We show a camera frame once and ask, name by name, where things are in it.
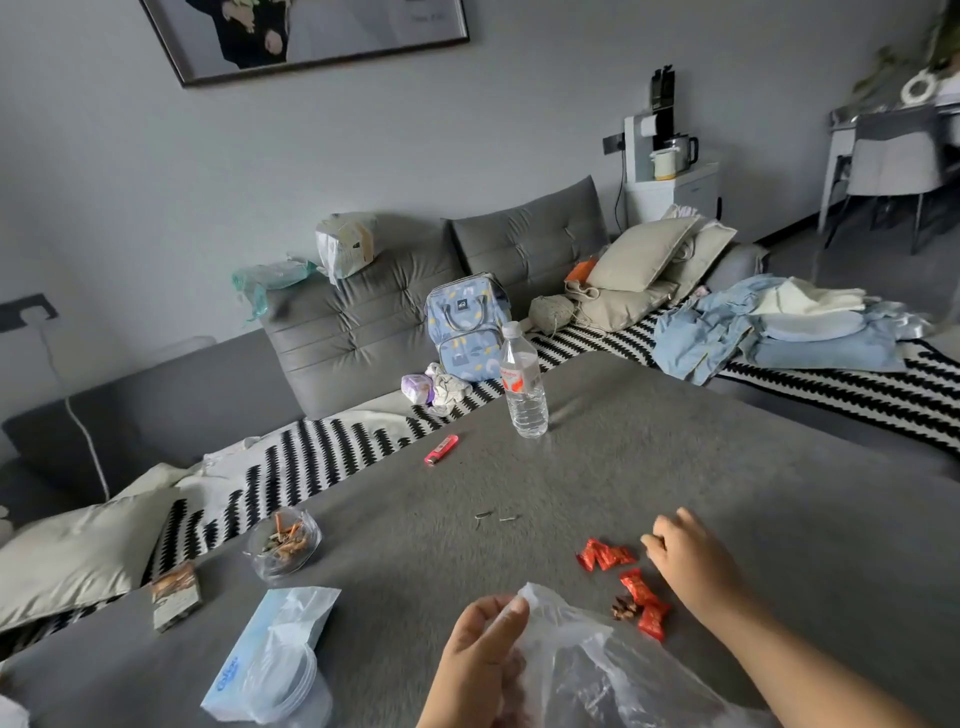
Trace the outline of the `blue patterned backpack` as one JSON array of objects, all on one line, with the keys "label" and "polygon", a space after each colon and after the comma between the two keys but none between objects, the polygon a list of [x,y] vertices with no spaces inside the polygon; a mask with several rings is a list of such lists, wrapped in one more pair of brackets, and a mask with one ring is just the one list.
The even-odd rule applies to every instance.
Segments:
[{"label": "blue patterned backpack", "polygon": [[502,328],[512,315],[509,297],[492,273],[433,289],[425,299],[424,316],[440,370],[466,383],[500,378]]}]

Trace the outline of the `light blue folded garment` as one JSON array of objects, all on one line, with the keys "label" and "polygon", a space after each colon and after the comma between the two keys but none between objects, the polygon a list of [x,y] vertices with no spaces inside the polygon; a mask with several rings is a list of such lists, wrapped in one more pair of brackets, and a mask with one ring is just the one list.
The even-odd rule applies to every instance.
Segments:
[{"label": "light blue folded garment", "polygon": [[902,373],[899,346],[932,334],[933,323],[904,303],[868,297],[862,310],[754,316],[755,336],[741,357],[767,370]]}]

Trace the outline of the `beige pillow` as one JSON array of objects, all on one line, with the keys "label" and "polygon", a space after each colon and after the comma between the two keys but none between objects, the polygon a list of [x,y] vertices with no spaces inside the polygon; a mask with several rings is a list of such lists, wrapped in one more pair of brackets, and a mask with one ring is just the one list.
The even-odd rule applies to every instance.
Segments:
[{"label": "beige pillow", "polygon": [[737,234],[734,228],[720,222],[698,219],[660,276],[676,285],[670,297],[672,306],[681,304],[702,284]]},{"label": "beige pillow", "polygon": [[699,216],[677,217],[630,227],[599,257],[586,285],[642,293],[674,261],[699,220]]},{"label": "beige pillow", "polygon": [[573,323],[603,333],[629,329],[656,310],[669,304],[677,284],[658,280],[641,292],[599,289],[567,281],[565,296],[575,303]]}]

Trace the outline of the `framed wall picture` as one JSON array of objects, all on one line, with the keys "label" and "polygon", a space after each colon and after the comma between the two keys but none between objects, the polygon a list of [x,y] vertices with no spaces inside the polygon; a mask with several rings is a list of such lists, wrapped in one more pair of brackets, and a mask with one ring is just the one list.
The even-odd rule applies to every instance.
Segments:
[{"label": "framed wall picture", "polygon": [[139,0],[183,88],[468,43],[463,0]]}]

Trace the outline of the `green plant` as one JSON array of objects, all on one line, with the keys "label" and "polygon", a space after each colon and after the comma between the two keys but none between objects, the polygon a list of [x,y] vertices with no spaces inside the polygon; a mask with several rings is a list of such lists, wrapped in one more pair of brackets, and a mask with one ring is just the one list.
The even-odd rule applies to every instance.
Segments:
[{"label": "green plant", "polygon": [[854,103],[901,107],[902,87],[923,69],[938,74],[937,97],[960,92],[960,0],[939,0],[939,4],[918,51],[887,44],[874,52],[870,71],[852,87]]}]

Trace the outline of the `clear plastic water bottle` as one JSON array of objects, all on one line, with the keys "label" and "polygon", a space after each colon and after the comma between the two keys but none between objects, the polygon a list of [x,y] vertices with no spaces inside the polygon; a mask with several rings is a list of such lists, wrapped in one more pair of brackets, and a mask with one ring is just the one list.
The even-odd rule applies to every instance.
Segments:
[{"label": "clear plastic water bottle", "polygon": [[499,371],[510,419],[518,435],[538,439],[548,431],[548,407],[539,354],[518,321],[502,326]]}]

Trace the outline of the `person's right hand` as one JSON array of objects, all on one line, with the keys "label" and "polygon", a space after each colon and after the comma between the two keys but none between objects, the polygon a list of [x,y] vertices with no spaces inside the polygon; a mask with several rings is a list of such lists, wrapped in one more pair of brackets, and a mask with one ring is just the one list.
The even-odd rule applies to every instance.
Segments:
[{"label": "person's right hand", "polygon": [[658,515],[646,534],[661,537],[668,553],[666,572],[659,572],[681,604],[708,629],[736,613],[748,590],[733,558],[690,510]]}]

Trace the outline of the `cigarette pack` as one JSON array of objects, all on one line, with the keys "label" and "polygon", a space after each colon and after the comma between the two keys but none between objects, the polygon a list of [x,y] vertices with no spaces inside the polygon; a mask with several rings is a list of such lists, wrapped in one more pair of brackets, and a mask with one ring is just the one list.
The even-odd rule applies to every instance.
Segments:
[{"label": "cigarette pack", "polygon": [[185,620],[203,604],[193,561],[166,571],[150,583],[149,590],[152,626],[158,633]]}]

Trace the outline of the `grey sofa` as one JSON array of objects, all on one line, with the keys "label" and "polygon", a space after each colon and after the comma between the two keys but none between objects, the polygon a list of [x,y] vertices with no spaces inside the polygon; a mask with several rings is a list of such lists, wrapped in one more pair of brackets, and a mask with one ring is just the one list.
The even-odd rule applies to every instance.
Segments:
[{"label": "grey sofa", "polygon": [[428,294],[471,274],[503,285],[512,319],[560,294],[574,264],[609,241],[594,180],[460,220],[386,215],[375,260],[337,284],[320,273],[268,293],[260,328],[70,397],[118,494],[160,463],[319,420],[400,387],[437,359]]}]

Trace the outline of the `glass ashtray with butts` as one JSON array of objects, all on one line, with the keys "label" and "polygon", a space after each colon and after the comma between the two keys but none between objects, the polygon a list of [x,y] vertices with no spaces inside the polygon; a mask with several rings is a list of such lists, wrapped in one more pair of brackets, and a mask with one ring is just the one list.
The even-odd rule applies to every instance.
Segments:
[{"label": "glass ashtray with butts", "polygon": [[243,552],[257,576],[271,584],[302,568],[322,538],[317,521],[305,509],[284,506],[247,531]]}]

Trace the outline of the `white folded garment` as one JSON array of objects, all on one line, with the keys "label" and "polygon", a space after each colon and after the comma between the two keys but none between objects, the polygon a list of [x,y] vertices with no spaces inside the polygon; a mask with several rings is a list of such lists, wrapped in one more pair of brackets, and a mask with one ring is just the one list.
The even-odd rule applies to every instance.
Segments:
[{"label": "white folded garment", "polygon": [[820,288],[792,276],[763,291],[750,316],[774,341],[823,342],[863,331],[866,308],[863,289]]}]

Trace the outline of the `person's right forearm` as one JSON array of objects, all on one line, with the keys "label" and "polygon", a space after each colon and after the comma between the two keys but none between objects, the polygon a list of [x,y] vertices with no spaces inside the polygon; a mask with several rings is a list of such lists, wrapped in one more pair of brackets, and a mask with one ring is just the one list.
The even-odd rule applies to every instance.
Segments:
[{"label": "person's right forearm", "polygon": [[738,661],[782,728],[932,728],[748,595],[711,597],[698,620]]}]

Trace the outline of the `clear plastic bag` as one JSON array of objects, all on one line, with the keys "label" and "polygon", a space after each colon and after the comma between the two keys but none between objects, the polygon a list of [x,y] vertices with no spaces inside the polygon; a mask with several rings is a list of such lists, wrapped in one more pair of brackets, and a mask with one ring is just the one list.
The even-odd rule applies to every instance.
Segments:
[{"label": "clear plastic bag", "polygon": [[499,728],[782,728],[728,702],[653,638],[528,583],[530,616],[510,652]]}]

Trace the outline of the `person's left hand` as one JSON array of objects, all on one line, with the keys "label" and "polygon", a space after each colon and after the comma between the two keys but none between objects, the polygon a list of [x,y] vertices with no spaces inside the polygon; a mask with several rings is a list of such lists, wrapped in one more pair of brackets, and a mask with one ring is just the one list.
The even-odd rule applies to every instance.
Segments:
[{"label": "person's left hand", "polygon": [[505,685],[520,672],[518,656],[484,661],[480,637],[518,595],[488,595],[470,603],[456,620],[415,728],[500,728]]}]

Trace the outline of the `blue denim garment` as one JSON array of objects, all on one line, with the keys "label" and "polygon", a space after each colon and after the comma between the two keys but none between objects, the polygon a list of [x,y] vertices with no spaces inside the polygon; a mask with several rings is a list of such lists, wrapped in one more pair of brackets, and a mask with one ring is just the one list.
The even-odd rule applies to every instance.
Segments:
[{"label": "blue denim garment", "polygon": [[707,385],[731,359],[756,346],[760,334],[754,311],[765,292],[785,282],[761,273],[666,311],[654,327],[654,363],[670,377]]}]

